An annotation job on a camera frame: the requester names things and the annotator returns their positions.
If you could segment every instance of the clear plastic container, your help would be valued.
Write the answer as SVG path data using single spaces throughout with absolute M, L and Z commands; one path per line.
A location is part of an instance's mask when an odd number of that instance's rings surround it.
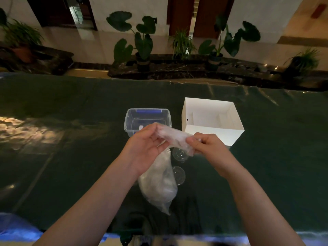
M 170 111 L 168 109 L 149 108 L 128 109 L 125 115 L 124 130 L 131 137 L 134 133 L 154 122 L 172 127 Z

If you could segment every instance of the dark green tablecloth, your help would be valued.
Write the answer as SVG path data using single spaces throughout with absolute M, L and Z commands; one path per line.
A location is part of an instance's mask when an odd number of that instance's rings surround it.
M 328 229 L 327 92 L 32 74 L 0 79 L 0 211 L 46 230 L 120 153 L 129 108 L 167 108 L 181 129 L 185 97 L 233 101 L 245 132 L 232 153 L 295 230 Z M 172 215 L 135 185 L 108 231 L 243 232 L 227 182 L 203 157 L 172 163 L 186 172 Z

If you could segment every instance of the hand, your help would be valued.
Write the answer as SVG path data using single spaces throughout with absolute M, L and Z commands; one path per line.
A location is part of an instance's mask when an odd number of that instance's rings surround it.
M 135 133 L 125 144 L 118 158 L 131 163 L 138 176 L 147 171 L 156 157 L 166 149 L 170 143 L 155 135 L 156 123 L 144 127 Z
M 229 170 L 241 166 L 215 134 L 195 133 L 194 137 L 188 137 L 186 142 L 196 149 L 196 153 L 203 154 L 224 178 L 226 178 Z

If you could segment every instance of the white cardboard box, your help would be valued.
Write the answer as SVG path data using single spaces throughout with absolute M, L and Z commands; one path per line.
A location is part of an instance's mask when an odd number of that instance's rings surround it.
M 233 102 L 186 97 L 181 118 L 182 131 L 216 134 L 226 146 L 244 132 Z

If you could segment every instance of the clear plastic bag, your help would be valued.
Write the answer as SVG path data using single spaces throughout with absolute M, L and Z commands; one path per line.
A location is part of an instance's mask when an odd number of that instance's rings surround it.
M 160 211 L 170 215 L 169 207 L 178 192 L 172 166 L 171 151 L 164 150 L 150 168 L 138 178 L 143 196 Z
M 158 137 L 164 138 L 166 141 L 170 142 L 170 147 L 179 148 L 186 152 L 187 155 L 193 156 L 195 149 L 192 146 L 186 143 L 186 139 L 192 134 L 182 132 L 175 128 L 168 127 L 163 124 L 157 124 L 155 133 Z

